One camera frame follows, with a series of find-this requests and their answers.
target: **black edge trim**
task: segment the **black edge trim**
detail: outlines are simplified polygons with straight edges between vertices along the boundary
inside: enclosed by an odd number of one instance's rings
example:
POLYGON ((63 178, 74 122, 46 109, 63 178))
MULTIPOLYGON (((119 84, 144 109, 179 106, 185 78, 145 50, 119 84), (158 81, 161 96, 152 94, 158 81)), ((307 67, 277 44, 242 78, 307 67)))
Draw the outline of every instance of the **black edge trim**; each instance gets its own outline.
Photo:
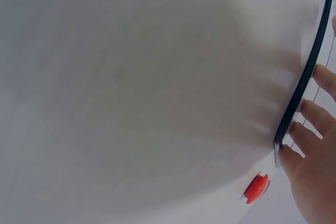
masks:
POLYGON ((303 93, 305 92, 309 79, 312 76, 312 73, 314 71, 316 60, 320 53, 324 35, 326 33, 325 30, 327 28, 328 21, 329 21, 331 3, 332 3, 332 0, 325 0, 320 26, 317 31, 316 38, 315 38, 313 47, 311 49, 307 64, 303 70, 302 76, 298 82, 298 85, 294 91, 294 94, 286 108, 286 111, 281 119, 277 133, 275 134, 274 145, 278 145, 279 148, 281 148, 282 146, 282 140, 285 137, 287 129, 291 123, 291 120, 296 112, 297 107, 300 104, 303 93))

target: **white plastic surface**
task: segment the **white plastic surface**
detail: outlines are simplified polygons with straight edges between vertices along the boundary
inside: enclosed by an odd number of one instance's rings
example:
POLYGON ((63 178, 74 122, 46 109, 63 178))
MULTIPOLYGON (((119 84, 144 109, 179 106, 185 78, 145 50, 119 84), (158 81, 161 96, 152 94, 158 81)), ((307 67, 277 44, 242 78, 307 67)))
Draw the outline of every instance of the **white plastic surface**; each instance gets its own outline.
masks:
POLYGON ((237 223, 324 0, 0 0, 0 223, 237 223))

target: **finger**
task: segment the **finger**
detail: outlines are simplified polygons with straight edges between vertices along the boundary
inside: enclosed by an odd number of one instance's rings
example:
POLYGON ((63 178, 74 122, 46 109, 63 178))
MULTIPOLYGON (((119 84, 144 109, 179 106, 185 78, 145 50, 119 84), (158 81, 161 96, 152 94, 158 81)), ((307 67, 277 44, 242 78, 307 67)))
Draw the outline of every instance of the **finger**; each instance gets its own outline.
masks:
POLYGON ((332 18, 332 29, 334 30, 334 34, 336 36, 336 16, 332 18))
POLYGON ((336 101, 336 74, 323 65, 317 65, 313 77, 318 86, 326 90, 336 101))
POLYGON ((305 101, 301 107, 301 114, 322 136, 335 124, 336 120, 328 111, 312 101, 305 101))
POLYGON ((303 158, 288 145, 284 145, 279 151, 279 160, 289 180, 291 180, 296 167, 298 167, 303 158))
POLYGON ((307 156, 319 144, 320 139, 309 129, 304 127, 301 123, 295 122, 289 131, 294 143, 307 156))

